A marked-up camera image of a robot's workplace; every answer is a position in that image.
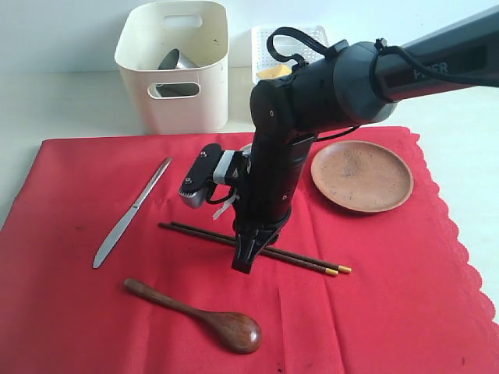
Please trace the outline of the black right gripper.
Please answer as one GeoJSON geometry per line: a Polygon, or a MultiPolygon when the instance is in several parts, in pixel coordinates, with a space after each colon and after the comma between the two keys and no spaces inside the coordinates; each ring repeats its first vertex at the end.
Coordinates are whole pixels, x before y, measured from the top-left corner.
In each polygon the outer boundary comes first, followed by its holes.
{"type": "Polygon", "coordinates": [[[377,77],[386,40],[340,41],[330,47],[313,38],[301,41],[322,58],[309,63],[298,53],[282,55],[269,39],[267,50],[274,59],[296,64],[287,76],[261,80],[250,94],[255,133],[233,227],[238,237],[252,238],[253,257],[277,240],[288,220],[292,196],[319,134],[380,122],[395,108],[377,77]]]}

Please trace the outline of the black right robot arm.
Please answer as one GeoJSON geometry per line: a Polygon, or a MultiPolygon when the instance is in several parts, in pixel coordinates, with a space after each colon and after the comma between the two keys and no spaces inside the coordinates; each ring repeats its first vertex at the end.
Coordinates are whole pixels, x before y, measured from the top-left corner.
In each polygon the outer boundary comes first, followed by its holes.
{"type": "Polygon", "coordinates": [[[251,92],[255,133],[235,203],[232,261],[243,273],[288,220],[314,142],[333,130],[382,122],[404,99],[498,85],[497,8],[401,47],[383,39],[325,47],[290,27],[277,34],[303,42],[320,59],[308,64],[293,55],[291,74],[263,79],[251,92]]]}

